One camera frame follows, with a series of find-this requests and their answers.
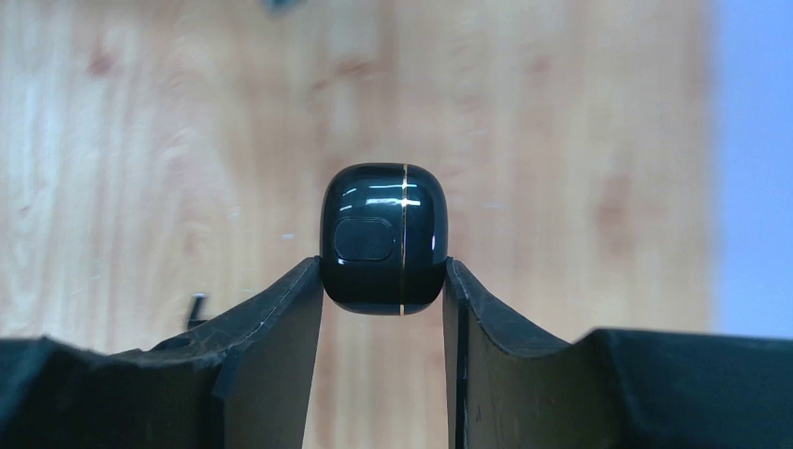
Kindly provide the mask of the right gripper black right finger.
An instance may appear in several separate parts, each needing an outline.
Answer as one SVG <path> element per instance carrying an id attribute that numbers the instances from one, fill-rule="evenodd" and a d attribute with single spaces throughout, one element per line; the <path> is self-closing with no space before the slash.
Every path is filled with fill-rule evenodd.
<path id="1" fill-rule="evenodd" d="M 460 261 L 442 298 L 453 448 L 788 448 L 790 340 L 597 328 L 566 342 Z"/>

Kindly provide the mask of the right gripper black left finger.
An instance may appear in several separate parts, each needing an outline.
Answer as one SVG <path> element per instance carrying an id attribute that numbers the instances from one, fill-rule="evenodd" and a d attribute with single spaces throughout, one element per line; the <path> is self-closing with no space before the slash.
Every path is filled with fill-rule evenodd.
<path id="1" fill-rule="evenodd" d="M 265 291 L 158 343 L 102 355 L 1 342 L 5 448 L 299 448 L 323 306 L 309 257 Z"/>

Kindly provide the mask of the black earbud charging case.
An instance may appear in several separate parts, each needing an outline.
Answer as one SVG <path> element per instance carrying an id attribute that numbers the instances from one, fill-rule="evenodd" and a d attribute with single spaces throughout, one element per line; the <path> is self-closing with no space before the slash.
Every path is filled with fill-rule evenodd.
<path id="1" fill-rule="evenodd" d="M 320 224 L 328 296 L 367 315 L 411 315 L 440 294 L 448 257 L 445 194 L 411 164 L 358 164 L 328 184 Z"/>

